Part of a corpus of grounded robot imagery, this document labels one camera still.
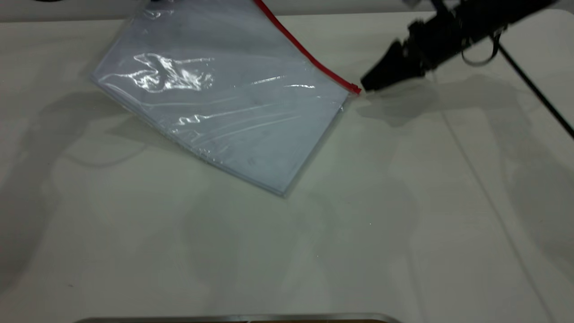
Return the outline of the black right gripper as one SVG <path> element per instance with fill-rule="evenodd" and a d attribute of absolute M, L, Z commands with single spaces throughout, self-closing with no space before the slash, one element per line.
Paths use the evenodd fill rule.
<path fill-rule="evenodd" d="M 416 20 L 409 36 L 394 41 L 385 55 L 361 78 L 367 92 L 423 77 L 465 49 L 465 33 L 457 13 L 438 13 L 428 21 Z"/>

